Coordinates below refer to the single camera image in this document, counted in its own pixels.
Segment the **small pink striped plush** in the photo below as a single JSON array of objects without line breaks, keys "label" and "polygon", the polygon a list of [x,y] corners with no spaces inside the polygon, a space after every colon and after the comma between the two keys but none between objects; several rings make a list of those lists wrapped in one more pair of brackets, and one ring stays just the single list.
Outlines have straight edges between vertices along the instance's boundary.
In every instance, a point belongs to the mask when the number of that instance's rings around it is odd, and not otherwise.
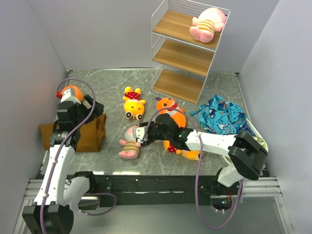
[{"label": "small pink striped plush", "polygon": [[123,146],[122,151],[118,153],[121,158],[125,159],[136,159],[139,153],[140,144],[136,142],[136,138],[134,137],[134,130],[137,126],[130,127],[125,132],[125,139],[120,139],[119,143]]}]

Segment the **orange shark plush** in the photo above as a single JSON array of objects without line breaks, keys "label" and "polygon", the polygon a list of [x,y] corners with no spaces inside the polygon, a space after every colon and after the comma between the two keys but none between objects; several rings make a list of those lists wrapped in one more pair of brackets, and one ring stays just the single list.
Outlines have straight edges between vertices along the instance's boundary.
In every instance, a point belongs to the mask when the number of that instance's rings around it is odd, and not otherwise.
[{"label": "orange shark plush", "polygon": [[[78,87],[76,87],[76,86],[74,86],[74,85],[69,85],[69,86],[64,87],[64,88],[62,89],[61,92],[63,93],[63,91],[64,91],[66,88],[73,88],[73,89],[75,90],[75,92],[76,92],[76,97],[77,97],[77,99],[79,100],[79,103],[82,102],[82,100],[84,99],[83,92],[82,92]],[[73,103],[73,102],[71,102],[71,101],[65,101],[65,102],[63,102],[63,103],[75,104],[75,103]]]},{"label": "orange shark plush", "polygon": [[156,108],[158,110],[162,108],[169,108],[160,111],[160,114],[169,114],[170,117],[178,124],[179,127],[186,127],[187,120],[184,114],[177,112],[176,110],[180,110],[181,112],[185,112],[185,110],[178,105],[178,103],[169,97],[156,97],[155,100],[157,100]]}]

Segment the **large pink striped plush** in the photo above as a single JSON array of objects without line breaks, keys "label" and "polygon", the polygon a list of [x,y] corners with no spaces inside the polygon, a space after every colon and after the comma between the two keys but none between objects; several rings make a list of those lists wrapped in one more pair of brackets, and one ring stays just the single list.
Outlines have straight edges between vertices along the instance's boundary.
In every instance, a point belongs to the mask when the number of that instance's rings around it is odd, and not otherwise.
[{"label": "large pink striped plush", "polygon": [[204,10],[198,18],[193,17],[189,32],[193,39],[202,43],[210,42],[215,32],[221,32],[227,16],[218,8],[210,7]]}]

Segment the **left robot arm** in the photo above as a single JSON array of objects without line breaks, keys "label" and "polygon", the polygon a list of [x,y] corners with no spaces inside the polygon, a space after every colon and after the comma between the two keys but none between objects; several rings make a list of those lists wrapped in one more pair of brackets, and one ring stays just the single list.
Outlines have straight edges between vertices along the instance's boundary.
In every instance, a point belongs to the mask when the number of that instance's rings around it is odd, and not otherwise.
[{"label": "left robot arm", "polygon": [[89,95],[79,100],[75,95],[62,94],[41,187],[33,203],[22,211],[22,218],[31,233],[70,233],[82,197],[96,192],[97,184],[91,171],[76,172],[68,187],[65,183],[80,139],[81,126],[102,115],[103,108]]}]

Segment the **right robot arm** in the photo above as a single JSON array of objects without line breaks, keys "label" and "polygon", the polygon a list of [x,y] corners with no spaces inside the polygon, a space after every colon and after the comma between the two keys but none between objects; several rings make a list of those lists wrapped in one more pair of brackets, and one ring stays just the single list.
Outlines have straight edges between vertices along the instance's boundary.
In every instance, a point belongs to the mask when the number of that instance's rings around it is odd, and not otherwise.
[{"label": "right robot arm", "polygon": [[229,159],[228,166],[218,171],[212,185],[221,195],[242,179],[258,180],[268,156],[268,145],[258,132],[210,134],[179,127],[168,114],[161,114],[150,123],[139,124],[133,136],[141,146],[167,140],[179,150],[204,151]]}]

